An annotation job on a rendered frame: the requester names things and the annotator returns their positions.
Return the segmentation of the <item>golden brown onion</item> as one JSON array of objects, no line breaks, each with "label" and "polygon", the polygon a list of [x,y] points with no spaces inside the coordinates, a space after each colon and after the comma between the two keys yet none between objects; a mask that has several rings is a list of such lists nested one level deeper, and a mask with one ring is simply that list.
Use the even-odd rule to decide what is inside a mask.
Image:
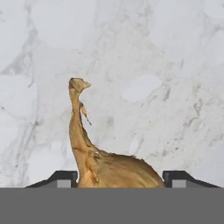
[{"label": "golden brown onion", "polygon": [[82,78],[71,78],[68,82],[72,103],[69,137],[80,174],[78,187],[164,188],[164,181],[143,159],[108,153],[91,143],[81,119],[81,113],[87,112],[80,101],[80,94],[90,86]]}]

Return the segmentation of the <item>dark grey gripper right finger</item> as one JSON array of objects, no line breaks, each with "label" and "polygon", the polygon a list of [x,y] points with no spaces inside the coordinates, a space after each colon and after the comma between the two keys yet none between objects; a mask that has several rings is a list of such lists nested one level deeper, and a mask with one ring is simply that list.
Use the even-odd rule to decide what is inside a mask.
[{"label": "dark grey gripper right finger", "polygon": [[195,179],[186,171],[163,171],[163,179],[168,188],[218,188],[217,185]]}]

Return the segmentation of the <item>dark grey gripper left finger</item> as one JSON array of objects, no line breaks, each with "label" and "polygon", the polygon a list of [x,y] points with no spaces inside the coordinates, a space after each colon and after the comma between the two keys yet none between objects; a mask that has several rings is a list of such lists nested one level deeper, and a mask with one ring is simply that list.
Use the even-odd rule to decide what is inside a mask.
[{"label": "dark grey gripper left finger", "polygon": [[77,178],[77,171],[55,171],[48,179],[28,185],[27,188],[76,188]]}]

